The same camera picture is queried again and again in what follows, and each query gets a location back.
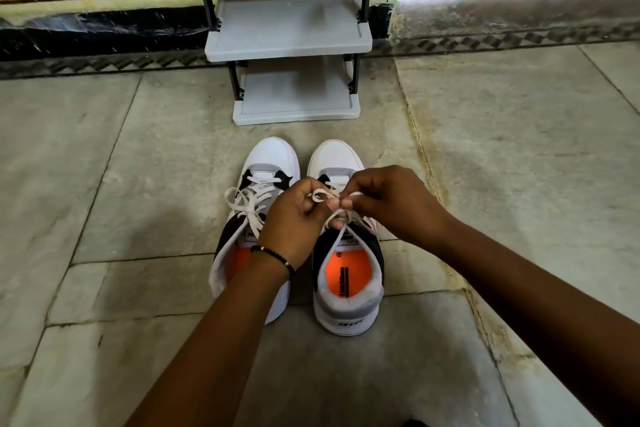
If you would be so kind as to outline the person's left hand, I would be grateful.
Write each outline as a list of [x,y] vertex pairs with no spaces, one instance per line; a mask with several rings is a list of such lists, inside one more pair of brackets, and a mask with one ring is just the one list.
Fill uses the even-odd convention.
[[313,178],[296,181],[273,202],[257,245],[270,250],[292,269],[300,268],[308,259],[325,221],[336,210],[326,204],[314,204],[308,195],[319,187],[325,187]]

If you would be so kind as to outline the person's right hand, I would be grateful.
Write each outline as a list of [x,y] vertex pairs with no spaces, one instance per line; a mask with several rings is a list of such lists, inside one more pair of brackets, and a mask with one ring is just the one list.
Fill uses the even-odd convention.
[[340,193],[345,197],[370,197],[371,215],[397,238],[436,253],[451,215],[416,173],[400,165],[357,171]]

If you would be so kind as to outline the white shoelace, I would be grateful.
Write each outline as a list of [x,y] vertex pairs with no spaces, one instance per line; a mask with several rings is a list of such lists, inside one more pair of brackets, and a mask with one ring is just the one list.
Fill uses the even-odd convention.
[[[347,183],[345,180],[335,181],[335,180],[329,179],[324,184],[324,186],[326,188],[334,188],[340,191],[341,193],[346,187],[346,184]],[[339,210],[334,211],[332,215],[330,215],[330,217],[325,221],[324,228],[329,229],[333,221],[340,221],[343,225],[355,223],[358,226],[368,230],[373,235],[375,236],[378,235],[377,224],[370,218],[362,217],[360,214],[356,212],[343,210],[342,208],[340,208]]]
[[253,237],[259,238],[262,231],[266,214],[273,200],[279,196],[282,189],[278,187],[283,184],[281,174],[279,177],[269,171],[258,171],[254,175],[247,169],[240,184],[237,187],[230,187],[225,191],[225,201],[236,216],[244,216]]

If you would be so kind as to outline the person's right forearm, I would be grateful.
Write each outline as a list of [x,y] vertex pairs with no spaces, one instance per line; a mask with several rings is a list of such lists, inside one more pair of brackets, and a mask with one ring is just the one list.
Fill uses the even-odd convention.
[[601,425],[640,427],[640,324],[445,213],[436,255]]

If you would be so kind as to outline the person's left forearm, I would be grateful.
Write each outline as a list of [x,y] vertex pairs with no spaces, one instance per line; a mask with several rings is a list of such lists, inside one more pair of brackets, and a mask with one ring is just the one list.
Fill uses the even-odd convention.
[[253,253],[124,427],[232,427],[266,318],[289,277],[281,261]]

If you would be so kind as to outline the white black sneaker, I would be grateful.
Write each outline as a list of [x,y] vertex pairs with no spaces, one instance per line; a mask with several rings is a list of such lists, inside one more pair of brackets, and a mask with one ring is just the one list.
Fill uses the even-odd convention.
[[[363,169],[348,144],[332,139],[316,148],[308,174],[323,185],[329,179],[348,183]],[[310,263],[319,324],[343,337],[366,332],[378,315],[384,293],[385,262],[378,235],[355,223],[333,221],[318,237]]]
[[[254,175],[258,171],[276,173],[278,177],[284,174],[283,184],[278,186],[282,192],[301,178],[295,151],[277,137],[256,144],[234,187],[240,184],[247,169]],[[215,299],[213,311],[220,315],[216,321],[229,330],[239,330],[246,324],[260,328],[258,319],[264,324],[271,323],[287,306],[296,271],[275,253],[259,247],[247,219],[236,216],[230,209],[209,273]]]

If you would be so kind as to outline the grey black shoe rack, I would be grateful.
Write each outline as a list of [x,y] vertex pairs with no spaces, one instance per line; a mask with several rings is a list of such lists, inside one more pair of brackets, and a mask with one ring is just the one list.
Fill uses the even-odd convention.
[[223,63],[238,126],[360,116],[370,0],[203,0],[208,62]]

